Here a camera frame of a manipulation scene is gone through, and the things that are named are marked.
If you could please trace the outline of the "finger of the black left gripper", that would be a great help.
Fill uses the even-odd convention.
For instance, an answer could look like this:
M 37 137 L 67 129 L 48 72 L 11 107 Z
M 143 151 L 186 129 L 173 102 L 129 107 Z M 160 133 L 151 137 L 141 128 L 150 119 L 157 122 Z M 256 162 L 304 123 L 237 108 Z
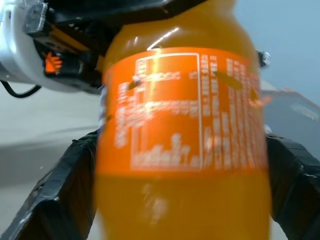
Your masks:
M 201 8 L 210 12 L 231 11 L 234 0 L 118 0 L 109 9 L 109 25 L 162 21 Z

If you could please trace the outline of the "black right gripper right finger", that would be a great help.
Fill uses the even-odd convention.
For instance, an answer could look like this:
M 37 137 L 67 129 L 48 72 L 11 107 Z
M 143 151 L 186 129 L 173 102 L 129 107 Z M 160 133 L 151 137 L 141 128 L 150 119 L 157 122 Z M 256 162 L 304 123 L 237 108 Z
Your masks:
M 289 240 L 320 238 L 320 161 L 301 144 L 266 135 L 272 219 Z

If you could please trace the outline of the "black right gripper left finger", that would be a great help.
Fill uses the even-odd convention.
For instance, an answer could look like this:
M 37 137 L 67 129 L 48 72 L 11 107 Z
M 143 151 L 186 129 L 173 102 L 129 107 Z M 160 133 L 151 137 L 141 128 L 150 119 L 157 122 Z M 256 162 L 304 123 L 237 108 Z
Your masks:
M 32 189 L 2 240 L 86 240 L 97 212 L 94 178 L 97 139 L 75 139 Z

